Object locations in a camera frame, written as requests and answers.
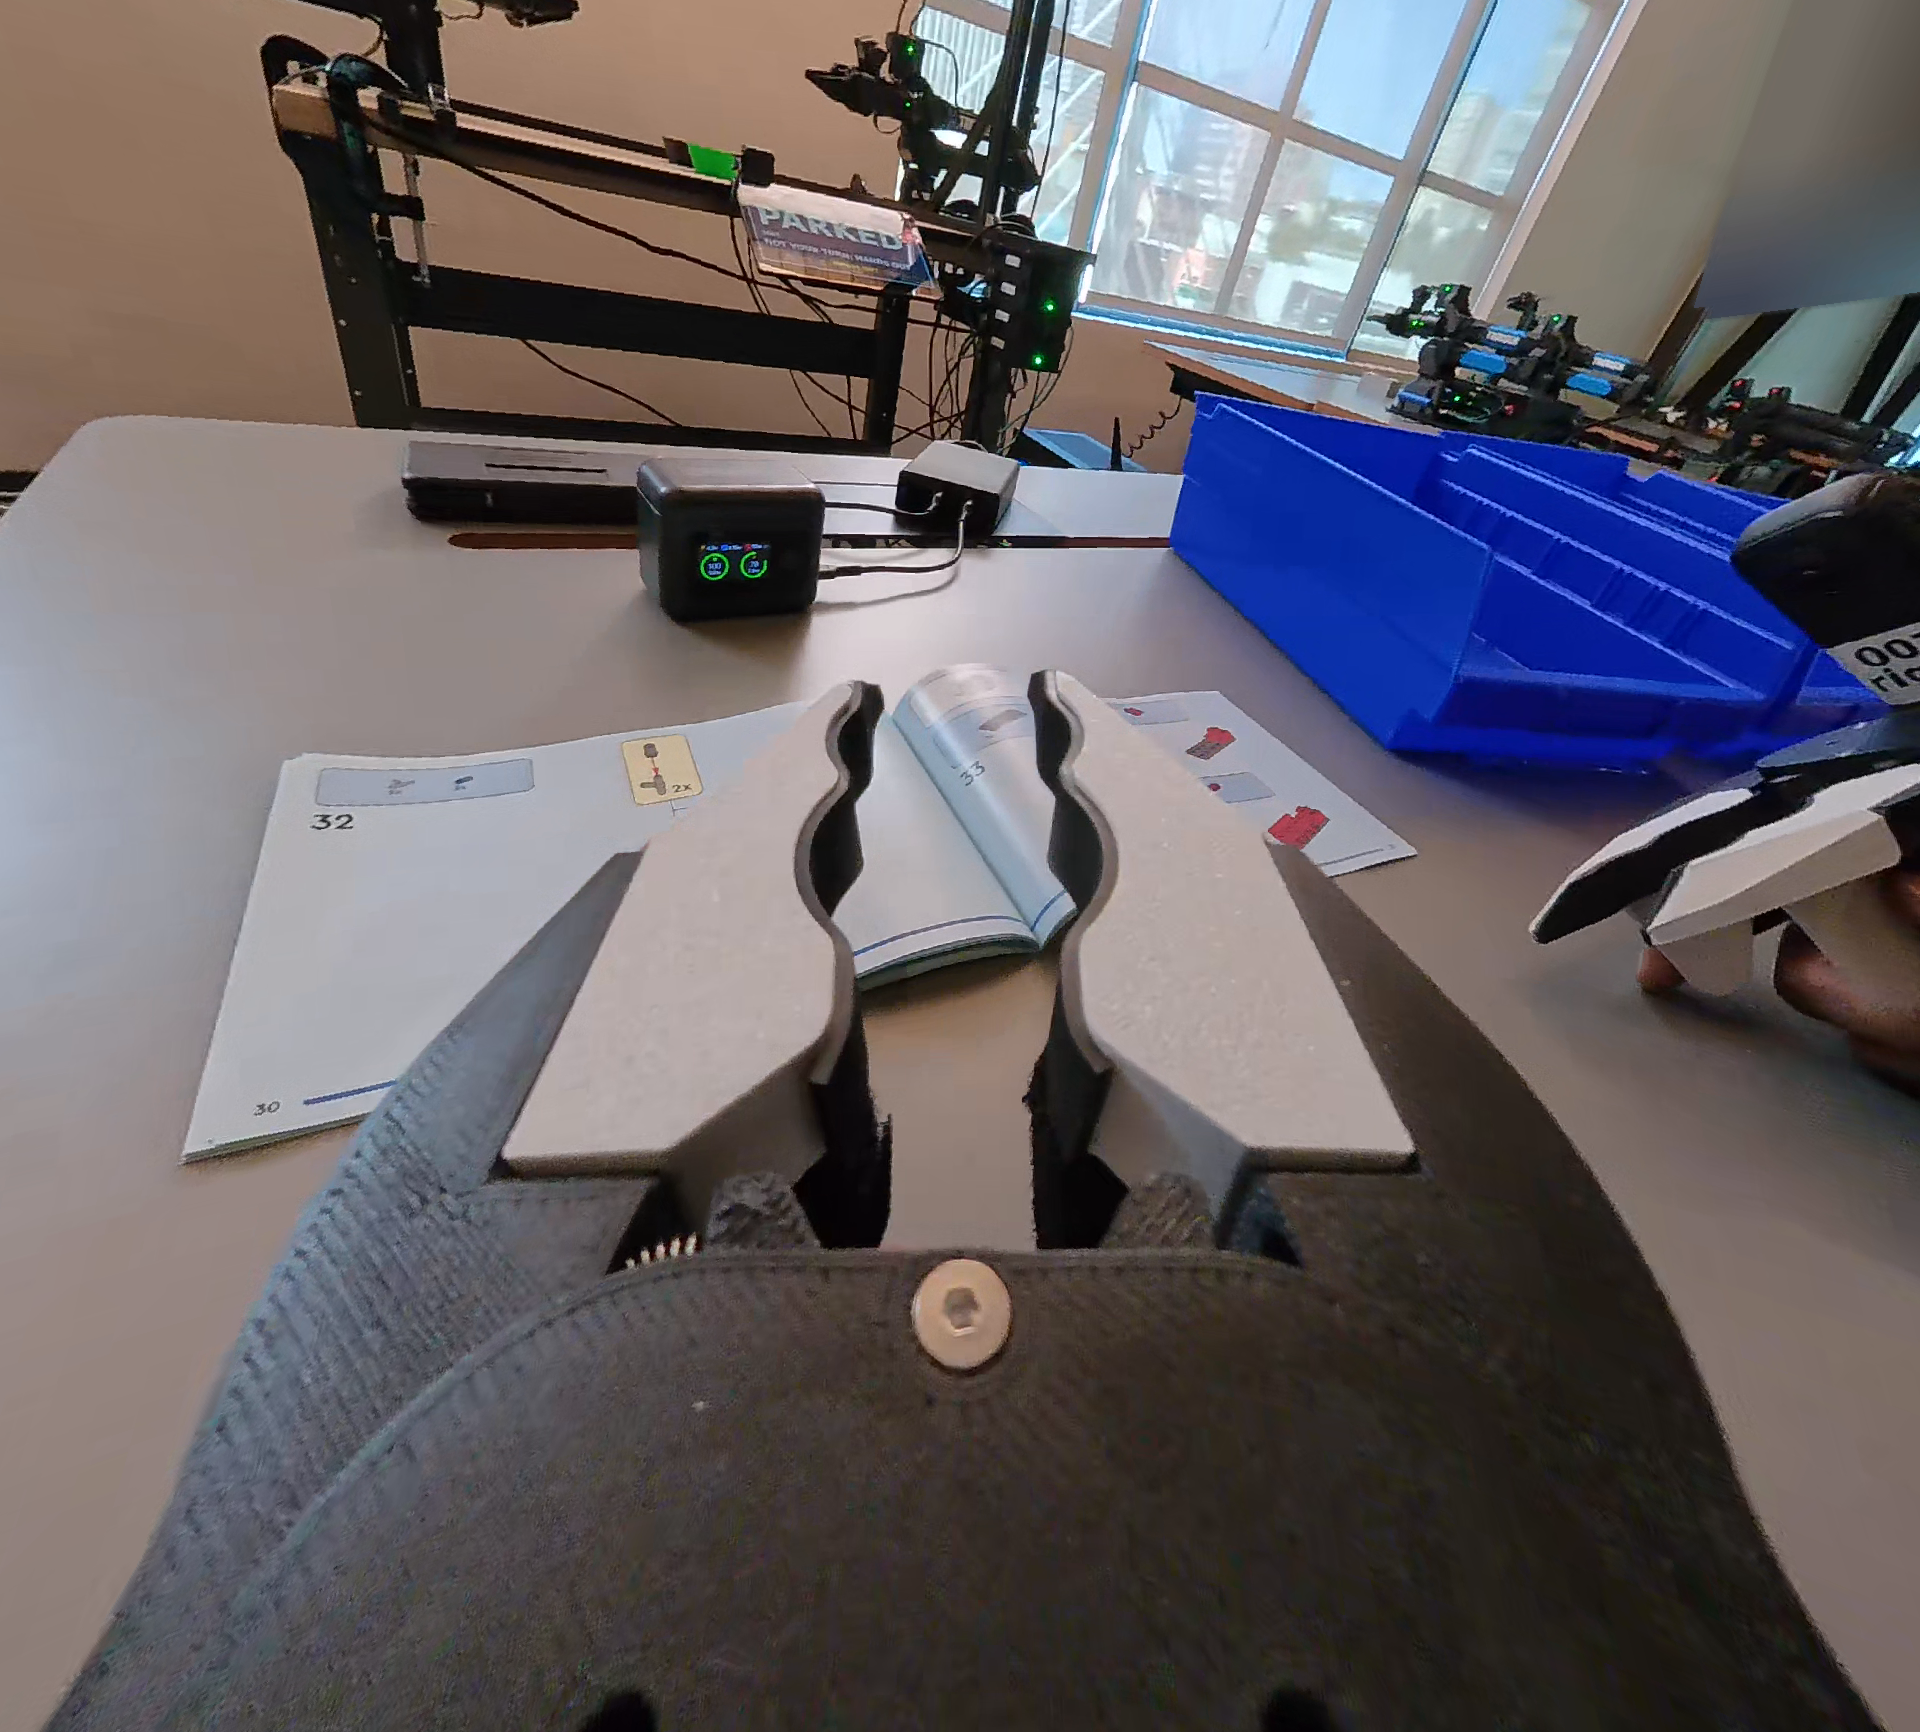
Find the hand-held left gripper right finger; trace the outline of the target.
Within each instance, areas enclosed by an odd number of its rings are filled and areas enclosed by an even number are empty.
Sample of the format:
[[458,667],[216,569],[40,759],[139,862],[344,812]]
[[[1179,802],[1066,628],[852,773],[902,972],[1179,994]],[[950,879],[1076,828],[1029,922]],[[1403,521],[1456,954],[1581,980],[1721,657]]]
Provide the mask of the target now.
[[1149,1192],[1235,1247],[1269,1173],[1418,1164],[1271,844],[1061,670],[1029,676],[1048,864],[1071,902],[1028,1090],[1035,1239],[1096,1247]]

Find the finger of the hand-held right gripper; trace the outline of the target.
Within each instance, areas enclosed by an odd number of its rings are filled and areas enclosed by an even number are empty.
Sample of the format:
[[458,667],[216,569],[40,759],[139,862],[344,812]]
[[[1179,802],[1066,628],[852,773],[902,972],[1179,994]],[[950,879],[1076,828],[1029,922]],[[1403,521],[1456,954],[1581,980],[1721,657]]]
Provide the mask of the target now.
[[1882,887],[1902,859],[1888,822],[1899,804],[1899,767],[1858,775],[1694,856],[1645,926],[1647,946],[1694,986],[1727,994],[1753,972],[1756,918],[1781,909],[1852,986],[1899,997],[1902,922]]
[[1661,895],[1694,856],[1728,845],[1765,822],[1757,786],[1716,786],[1645,817],[1573,868],[1532,918],[1528,935],[1548,946]]

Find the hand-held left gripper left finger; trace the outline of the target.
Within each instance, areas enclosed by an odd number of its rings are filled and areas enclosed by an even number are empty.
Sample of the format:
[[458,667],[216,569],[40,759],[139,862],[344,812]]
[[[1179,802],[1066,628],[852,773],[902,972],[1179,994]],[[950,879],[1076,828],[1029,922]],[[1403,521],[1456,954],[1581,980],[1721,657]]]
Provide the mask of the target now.
[[650,1175],[683,1219],[787,1181],[822,1244],[879,1244],[889,1123],[847,935],[882,688],[804,708],[636,854],[505,1135],[515,1175]]

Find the blue plastic bin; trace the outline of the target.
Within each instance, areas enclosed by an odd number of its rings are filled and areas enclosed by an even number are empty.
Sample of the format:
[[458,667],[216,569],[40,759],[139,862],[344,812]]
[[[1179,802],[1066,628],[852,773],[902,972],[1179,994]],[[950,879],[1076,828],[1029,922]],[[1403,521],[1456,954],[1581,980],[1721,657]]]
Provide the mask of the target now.
[[1205,395],[1171,550],[1381,745],[1428,754],[1484,550],[1434,519],[1422,487],[1440,455],[1474,446],[1566,448]]
[[1418,753],[1606,773],[1741,767],[1888,717],[1731,565],[1766,500],[1576,448],[1456,448],[1422,487],[1484,550]]

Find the brick building instruction booklet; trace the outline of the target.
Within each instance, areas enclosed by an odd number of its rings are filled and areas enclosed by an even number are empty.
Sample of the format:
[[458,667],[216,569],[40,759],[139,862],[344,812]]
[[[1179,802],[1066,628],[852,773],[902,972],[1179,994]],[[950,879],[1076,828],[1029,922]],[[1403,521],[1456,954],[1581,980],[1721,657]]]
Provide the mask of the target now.
[[[613,854],[646,845],[797,703],[481,759],[302,754],[277,775],[180,1159],[350,1125]],[[954,663],[876,723],[858,882],[864,986],[1036,954],[1069,918],[1025,680]]]

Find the grey desk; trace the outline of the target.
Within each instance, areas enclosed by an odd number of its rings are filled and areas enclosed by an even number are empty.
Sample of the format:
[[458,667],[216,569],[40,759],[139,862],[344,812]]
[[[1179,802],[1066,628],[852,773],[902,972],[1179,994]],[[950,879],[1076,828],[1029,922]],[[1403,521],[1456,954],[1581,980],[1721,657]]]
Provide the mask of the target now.
[[1625,923],[1538,947],[1642,786],[1384,754],[1179,560],[990,553],[930,592],[694,634],[619,550],[464,550],[398,452],[101,422],[5,519],[5,1356],[20,1530],[144,1539],[212,1368],[331,1168],[180,1168],[263,807],[314,748],[453,754],[934,663],[1220,688],[1415,856],[1352,883],[1552,1103],[1641,1237],[1768,1507],[1916,1512],[1916,1105],[1765,980],[1647,998]]

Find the person's right hand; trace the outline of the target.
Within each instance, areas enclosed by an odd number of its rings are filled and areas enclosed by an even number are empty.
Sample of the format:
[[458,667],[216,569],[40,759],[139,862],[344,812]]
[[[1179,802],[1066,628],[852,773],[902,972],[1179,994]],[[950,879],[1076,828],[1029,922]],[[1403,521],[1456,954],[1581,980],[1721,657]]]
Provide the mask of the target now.
[[1917,1096],[1916,990],[1874,994],[1795,923],[1783,929],[1772,980],[1792,1010],[1835,1028],[1865,1071]]

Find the row of background robot arms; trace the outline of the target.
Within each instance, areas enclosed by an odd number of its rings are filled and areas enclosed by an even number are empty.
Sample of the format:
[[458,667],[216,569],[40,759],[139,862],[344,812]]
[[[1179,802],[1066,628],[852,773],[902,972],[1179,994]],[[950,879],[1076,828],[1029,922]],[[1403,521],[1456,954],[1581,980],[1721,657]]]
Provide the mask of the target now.
[[1543,310],[1534,293],[1505,308],[1508,323],[1480,320],[1470,287],[1442,282],[1372,313],[1367,326],[1418,346],[1413,375],[1392,389],[1387,411],[1445,430],[1613,450],[1774,500],[1859,470],[1916,472],[1916,433],[1899,426],[1916,401],[1916,366],[1892,381],[1916,338],[1912,294],[1838,408],[1753,379],[1757,352],[1789,326],[1789,310],[1749,320],[1705,371],[1666,393],[1665,378],[1705,316],[1695,304],[1683,307],[1648,362],[1594,349],[1571,313]]

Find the black power station cube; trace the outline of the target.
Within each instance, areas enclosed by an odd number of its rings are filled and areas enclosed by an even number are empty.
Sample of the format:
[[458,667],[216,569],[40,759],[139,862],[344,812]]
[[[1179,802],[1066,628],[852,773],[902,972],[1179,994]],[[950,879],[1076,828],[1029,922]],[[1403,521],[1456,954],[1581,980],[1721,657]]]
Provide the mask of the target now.
[[791,452],[659,450],[636,464],[636,560],[674,624],[805,614],[825,495]]

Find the black flat docking device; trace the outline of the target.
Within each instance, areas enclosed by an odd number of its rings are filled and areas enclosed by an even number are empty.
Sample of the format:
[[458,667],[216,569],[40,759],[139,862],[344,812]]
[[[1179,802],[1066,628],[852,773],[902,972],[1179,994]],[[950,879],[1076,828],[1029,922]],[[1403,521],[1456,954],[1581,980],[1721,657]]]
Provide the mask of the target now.
[[493,442],[418,434],[404,442],[402,490],[421,521],[508,527],[621,527],[636,523],[636,466],[659,456],[743,456],[791,466],[822,487],[892,495],[902,461],[783,448],[694,448],[621,442]]

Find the black power adapter box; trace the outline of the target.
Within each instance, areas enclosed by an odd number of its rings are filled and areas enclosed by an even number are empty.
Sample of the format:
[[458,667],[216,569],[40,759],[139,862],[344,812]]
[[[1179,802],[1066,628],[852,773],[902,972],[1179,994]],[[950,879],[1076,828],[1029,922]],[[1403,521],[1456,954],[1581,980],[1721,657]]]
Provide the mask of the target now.
[[933,442],[898,466],[892,515],[986,536],[1011,507],[1021,470],[1021,461],[987,448]]

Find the background table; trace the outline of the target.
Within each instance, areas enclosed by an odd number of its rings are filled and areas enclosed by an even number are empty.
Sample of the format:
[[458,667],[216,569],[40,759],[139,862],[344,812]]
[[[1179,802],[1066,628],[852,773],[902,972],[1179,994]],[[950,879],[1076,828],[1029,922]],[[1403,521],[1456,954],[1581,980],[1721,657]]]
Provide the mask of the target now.
[[1218,395],[1344,422],[1428,429],[1394,411],[1390,400],[1399,378],[1384,371],[1284,352],[1220,350],[1211,342],[1186,338],[1148,334],[1145,349],[1168,366],[1171,395],[1186,401]]

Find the large paned window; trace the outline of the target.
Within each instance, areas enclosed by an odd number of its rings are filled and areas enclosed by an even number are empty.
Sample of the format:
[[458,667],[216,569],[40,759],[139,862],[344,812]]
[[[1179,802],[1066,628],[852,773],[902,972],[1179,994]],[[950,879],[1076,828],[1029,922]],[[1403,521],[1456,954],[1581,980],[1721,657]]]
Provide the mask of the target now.
[[1641,0],[1058,0],[1024,208],[1136,332],[1409,362],[1493,268]]

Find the blue and white sign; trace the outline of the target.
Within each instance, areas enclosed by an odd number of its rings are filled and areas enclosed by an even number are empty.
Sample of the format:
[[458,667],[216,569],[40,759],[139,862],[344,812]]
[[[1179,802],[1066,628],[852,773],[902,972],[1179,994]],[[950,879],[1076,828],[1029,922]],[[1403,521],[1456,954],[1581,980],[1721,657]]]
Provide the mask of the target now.
[[738,183],[734,202],[755,279],[907,294],[937,279],[916,222],[892,204],[793,183]]

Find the black metal robot rig frame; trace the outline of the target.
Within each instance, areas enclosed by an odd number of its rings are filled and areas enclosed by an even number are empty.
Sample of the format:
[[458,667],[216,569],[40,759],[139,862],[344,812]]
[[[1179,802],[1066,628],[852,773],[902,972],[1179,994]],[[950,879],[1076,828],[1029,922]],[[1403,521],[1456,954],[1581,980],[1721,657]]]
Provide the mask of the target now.
[[[822,96],[894,136],[898,183],[867,189],[804,181],[778,172],[772,153],[742,146],[712,151],[665,140],[659,146],[590,136],[554,120],[468,107],[425,82],[439,56],[439,24],[413,10],[398,19],[398,70],[361,57],[303,60],[292,42],[262,49],[276,137],[302,175],[309,218],[324,260],[329,308],[353,420],[370,426],[428,430],[501,430],[574,434],[597,423],[574,418],[501,408],[434,405],[419,398],[415,332],[462,332],[515,342],[551,368],[580,381],[589,375],[556,356],[559,349],[646,355],[657,359],[771,368],[799,390],[811,379],[864,386],[847,401],[839,448],[889,450],[898,426],[898,393],[915,331],[937,343],[954,334],[962,390],[933,386],[928,423],[990,450],[1017,433],[1058,378],[1071,339],[1071,310],[1091,255],[1045,239],[1029,210],[1039,207],[1044,168],[1035,136],[1044,89],[1045,40],[1057,0],[1014,0],[1000,37],[986,103],[999,96],[1006,120],[987,132],[956,126],[958,172],[934,189],[925,224],[905,198],[902,123],[852,110],[841,96]],[[918,1],[898,9],[897,27],[918,27]],[[923,37],[925,87],[930,40]],[[662,294],[525,279],[425,260],[419,164],[434,161],[471,181],[574,225],[633,243],[657,262],[712,271],[745,294],[745,304],[704,304]],[[738,183],[793,183],[892,204],[922,231],[934,283],[852,293],[748,272],[736,222]]]

